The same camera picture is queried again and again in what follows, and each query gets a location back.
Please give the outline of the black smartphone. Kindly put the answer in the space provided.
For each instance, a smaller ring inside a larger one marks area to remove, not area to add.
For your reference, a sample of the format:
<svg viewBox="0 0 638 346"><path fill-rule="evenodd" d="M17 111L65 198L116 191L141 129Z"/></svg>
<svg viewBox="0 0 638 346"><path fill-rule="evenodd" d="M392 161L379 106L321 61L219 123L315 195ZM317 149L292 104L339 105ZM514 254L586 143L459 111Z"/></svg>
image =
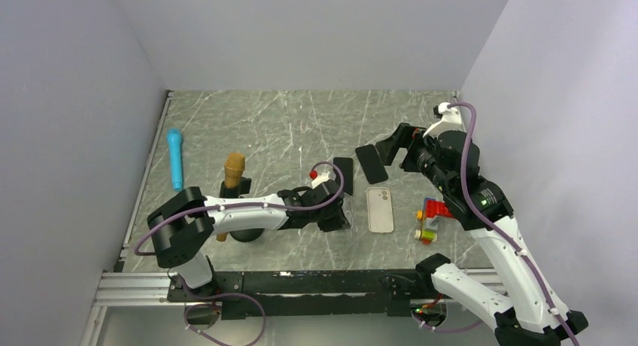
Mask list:
<svg viewBox="0 0 638 346"><path fill-rule="evenodd" d="M388 174L373 144L357 147L355 154L368 184L379 184L388 180Z"/></svg>

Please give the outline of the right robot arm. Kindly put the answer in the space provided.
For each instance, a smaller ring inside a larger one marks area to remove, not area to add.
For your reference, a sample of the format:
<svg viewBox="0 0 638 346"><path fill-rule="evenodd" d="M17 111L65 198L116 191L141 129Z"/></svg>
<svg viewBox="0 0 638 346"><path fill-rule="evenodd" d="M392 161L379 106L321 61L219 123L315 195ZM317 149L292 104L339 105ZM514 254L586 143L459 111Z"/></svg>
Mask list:
<svg viewBox="0 0 638 346"><path fill-rule="evenodd" d="M421 173L441 193L452 217L485 252L500 277L502 295L437 253L419 262L415 288L424 297L451 297L489 326L500 345L559 345L589 326L548 285L520 233L513 208L494 182L481 176L480 150L461 130L438 135L401 123L375 144L381 163L391 165L399 149L403 171Z"/></svg>

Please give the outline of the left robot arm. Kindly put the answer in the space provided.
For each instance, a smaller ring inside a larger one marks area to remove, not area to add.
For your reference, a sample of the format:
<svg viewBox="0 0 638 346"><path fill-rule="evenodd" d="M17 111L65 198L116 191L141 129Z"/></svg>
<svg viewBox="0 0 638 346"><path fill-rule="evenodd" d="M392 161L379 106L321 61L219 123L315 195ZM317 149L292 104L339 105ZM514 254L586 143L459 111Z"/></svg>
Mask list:
<svg viewBox="0 0 638 346"><path fill-rule="evenodd" d="M256 198L204 196L188 187L147 217L151 256L161 269L174 269L194 299L210 299L216 290L211 263L201 251L213 235L252 229L302 229L314 223L322 232L351 228L340 186L328 179L315 187L280 190Z"/></svg>

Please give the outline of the phone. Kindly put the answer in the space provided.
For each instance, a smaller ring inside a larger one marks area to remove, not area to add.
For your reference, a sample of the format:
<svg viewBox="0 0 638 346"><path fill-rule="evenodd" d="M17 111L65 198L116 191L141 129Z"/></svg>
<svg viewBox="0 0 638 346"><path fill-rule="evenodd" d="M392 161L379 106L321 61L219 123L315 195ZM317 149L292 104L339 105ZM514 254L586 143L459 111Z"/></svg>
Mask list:
<svg viewBox="0 0 638 346"><path fill-rule="evenodd" d="M354 160L351 157L334 157L333 164L340 169L343 178L336 177L339 184L343 184L344 193L354 195Z"/></svg>

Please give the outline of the beige phone case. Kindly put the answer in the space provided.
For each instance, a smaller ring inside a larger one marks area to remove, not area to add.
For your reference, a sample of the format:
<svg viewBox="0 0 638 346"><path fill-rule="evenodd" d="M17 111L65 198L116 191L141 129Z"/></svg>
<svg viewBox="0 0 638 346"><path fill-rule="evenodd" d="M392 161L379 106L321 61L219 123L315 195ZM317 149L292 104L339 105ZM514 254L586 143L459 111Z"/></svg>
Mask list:
<svg viewBox="0 0 638 346"><path fill-rule="evenodd" d="M385 187L366 189L368 229L372 233L392 233L394 231L393 207L390 190Z"/></svg>

